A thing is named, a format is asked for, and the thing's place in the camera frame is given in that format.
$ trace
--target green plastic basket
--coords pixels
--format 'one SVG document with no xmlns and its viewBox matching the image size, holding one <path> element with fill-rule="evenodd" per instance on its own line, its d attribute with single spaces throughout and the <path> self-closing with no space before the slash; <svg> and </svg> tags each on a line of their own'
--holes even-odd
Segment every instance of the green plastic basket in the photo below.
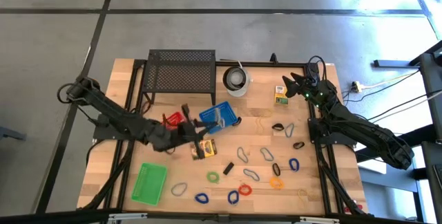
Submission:
<svg viewBox="0 0 442 224">
<path fill-rule="evenodd" d="M 132 191 L 132 200 L 156 206 L 160 201 L 166 175 L 167 168 L 162 165 L 142 164 Z"/>
</svg>

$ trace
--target wooden tabletop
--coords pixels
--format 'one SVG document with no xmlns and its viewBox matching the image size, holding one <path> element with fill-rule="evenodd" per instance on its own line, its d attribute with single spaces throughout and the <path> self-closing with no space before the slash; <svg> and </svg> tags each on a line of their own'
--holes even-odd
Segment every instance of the wooden tabletop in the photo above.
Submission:
<svg viewBox="0 0 442 224">
<path fill-rule="evenodd" d="M 133 59 L 116 59 L 106 95 L 120 105 L 124 105 L 128 84 L 131 78 Z M 242 122 L 237 127 L 228 127 L 215 135 L 207 135 L 207 139 L 215 139 L 218 150 L 216 156 L 204 160 L 193 160 L 190 144 L 177 147 L 172 155 L 153 151 L 151 145 L 144 146 L 135 143 L 135 150 L 131 163 L 128 186 L 124 199 L 123 209 L 126 211 L 152 212 L 190 212 L 190 213 L 232 213 L 232 214 L 293 214 L 293 215 L 322 215 L 325 213 L 323 197 L 320 190 L 318 164 L 314 146 L 310 143 L 307 127 L 309 111 L 306 101 L 301 96 L 289 99 L 288 106 L 275 105 L 273 95 L 275 86 L 283 85 L 282 75 L 290 72 L 302 74 L 301 68 L 270 68 L 246 67 L 253 78 L 248 91 L 243 97 L 231 97 L 222 84 L 222 75 L 227 67 L 217 67 L 216 102 L 228 101 Z M 338 88 L 338 77 L 333 64 L 327 65 L 328 79 Z M 157 93 L 155 104 L 144 116 L 145 118 L 162 119 L 180 110 L 181 104 L 188 104 L 192 118 L 211 107 L 209 94 L 166 94 Z M 284 131 L 274 131 L 271 126 L 275 123 L 285 126 L 294 123 L 294 132 L 291 138 L 286 138 Z M 292 144 L 304 142 L 302 149 L 295 150 Z M 115 140 L 107 140 L 97 145 L 90 153 L 89 164 L 84 176 L 78 207 L 89 203 L 100 187 L 106 182 L 111 170 L 111 163 L 115 151 Z M 236 151 L 243 147 L 249 162 L 241 161 Z M 273 177 L 271 165 L 266 161 L 260 149 L 266 147 L 273 154 L 281 168 L 279 177 L 283 189 L 274 189 L 269 184 Z M 356 157 L 348 147 L 334 145 L 339 180 L 348 194 L 357 204 L 368 212 L 361 177 L 359 175 Z M 289 168 L 289 159 L 297 158 L 300 170 L 292 172 Z M 131 200 L 132 190 L 138 172 L 143 162 L 164 165 L 168 168 L 166 181 L 158 206 L 150 206 Z M 233 162 L 235 166 L 225 176 L 224 168 Z M 254 170 L 260 177 L 256 182 L 243 174 L 243 169 Z M 208 171 L 216 171 L 220 175 L 218 184 L 210 183 L 206 179 Z M 188 184 L 185 193 L 174 196 L 171 188 L 177 183 Z M 227 194 L 246 183 L 253 188 L 249 196 L 241 196 L 236 206 L 227 202 Z M 119 190 L 119 180 L 115 183 L 111 205 L 116 206 Z M 331 208 L 336 212 L 333 186 L 328 182 L 331 199 Z M 209 203 L 197 203 L 194 197 L 198 193 L 206 193 Z"/>
</svg>

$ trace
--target gray floor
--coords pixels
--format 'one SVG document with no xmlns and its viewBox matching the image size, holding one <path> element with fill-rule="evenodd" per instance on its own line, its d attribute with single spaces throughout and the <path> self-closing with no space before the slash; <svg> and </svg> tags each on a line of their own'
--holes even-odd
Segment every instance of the gray floor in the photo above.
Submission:
<svg viewBox="0 0 442 224">
<path fill-rule="evenodd" d="M 102 4 L 103 0 L 0 0 L 0 7 L 7 8 L 101 8 Z M 112 0 L 110 7 L 379 10 L 419 9 L 419 4 L 417 0 Z M 25 142 L 0 141 L 0 216 L 32 211 L 66 112 L 55 92 L 80 71 L 96 23 L 97 15 L 0 15 L 0 126 L 28 134 Z M 411 59 L 435 42 L 422 16 L 108 15 L 90 76 L 105 89 L 115 58 L 143 59 L 151 48 L 210 48 L 216 49 L 218 59 L 248 61 L 267 61 L 273 52 L 280 61 L 291 62 L 320 55 L 337 65 L 345 88 L 354 80 L 369 85 L 412 72 L 374 69 L 372 60 Z M 423 92 L 416 75 L 364 102 L 350 103 L 349 108 L 369 117 Z M 413 121 L 401 129 L 394 124 L 397 118 L 383 124 L 401 133 L 430 121 L 427 111 L 418 117 L 416 111 L 406 115 Z M 75 208 L 92 132 L 91 123 L 77 114 L 48 211 Z M 391 218 L 376 204 L 369 202 L 369 207 L 375 215 Z"/>
</svg>

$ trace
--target blue plastic basket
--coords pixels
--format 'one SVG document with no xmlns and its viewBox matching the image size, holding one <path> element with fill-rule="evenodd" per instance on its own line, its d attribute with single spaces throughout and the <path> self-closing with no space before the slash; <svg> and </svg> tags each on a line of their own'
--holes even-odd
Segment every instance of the blue plastic basket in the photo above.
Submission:
<svg viewBox="0 0 442 224">
<path fill-rule="evenodd" d="M 203 122 L 214 122 L 215 121 L 215 109 L 219 109 L 221 112 L 221 118 L 225 121 L 225 127 L 231 126 L 233 123 L 238 121 L 233 109 L 231 108 L 228 102 L 223 102 L 217 104 L 216 106 L 211 107 L 200 113 L 200 119 Z M 215 132 L 221 130 L 222 128 L 218 125 L 213 127 L 209 133 L 214 134 Z"/>
</svg>

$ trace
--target red object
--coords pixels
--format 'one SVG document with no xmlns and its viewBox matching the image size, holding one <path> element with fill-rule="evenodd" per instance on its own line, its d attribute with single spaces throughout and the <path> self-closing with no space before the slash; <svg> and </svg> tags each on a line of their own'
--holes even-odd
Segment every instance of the red object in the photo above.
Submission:
<svg viewBox="0 0 442 224">
<path fill-rule="evenodd" d="M 177 128 L 176 126 L 183 121 L 184 121 L 183 115 L 180 112 L 176 112 L 170 115 L 169 117 L 167 117 L 168 123 L 166 123 L 166 128 L 169 130 L 174 130 Z"/>
<path fill-rule="evenodd" d="M 249 194 L 251 194 L 251 187 L 246 184 L 243 184 L 238 189 L 238 192 L 240 192 L 240 194 L 242 194 L 243 196 L 248 196 Z"/>
<path fill-rule="evenodd" d="M 361 205 L 361 204 L 358 204 L 358 208 L 359 208 L 360 210 L 362 210 L 362 205 Z M 349 209 L 348 207 L 345 207 L 345 208 L 344 208 L 344 211 L 345 211 L 346 213 L 350 213 L 350 209 Z"/>
</svg>

